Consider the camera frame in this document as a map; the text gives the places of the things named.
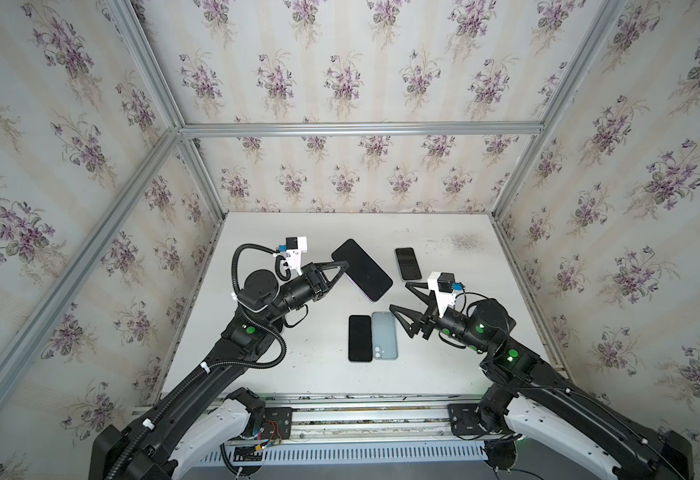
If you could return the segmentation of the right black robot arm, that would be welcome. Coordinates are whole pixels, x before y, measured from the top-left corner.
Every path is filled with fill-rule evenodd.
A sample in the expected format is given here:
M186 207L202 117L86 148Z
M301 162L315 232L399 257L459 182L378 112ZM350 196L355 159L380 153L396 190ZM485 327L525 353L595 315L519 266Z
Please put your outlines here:
M422 282L406 288L426 306L422 312L391 306L410 338L439 333L481 355L490 382L475 410L481 434L533 439L600 479L693 478L689 439L643 426L576 386L512 337L515 321L496 299L481 297L457 310L456 291Z

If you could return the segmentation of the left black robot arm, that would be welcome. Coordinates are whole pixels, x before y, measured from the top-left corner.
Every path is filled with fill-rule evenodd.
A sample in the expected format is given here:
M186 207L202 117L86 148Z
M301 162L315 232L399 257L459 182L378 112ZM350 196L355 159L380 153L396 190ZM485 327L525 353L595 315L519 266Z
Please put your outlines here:
M210 352L147 413L119 429L104 429L94 441L91 479L180 479L212 449L242 434L251 435L264 419L264 401L246 388L234 391L214 414L218 396L249 370L281 363L287 345L281 332L286 315L324 298L336 285L326 276L343 275L345 261L309 263L301 275L281 284L260 269L244 282L231 267L237 308Z

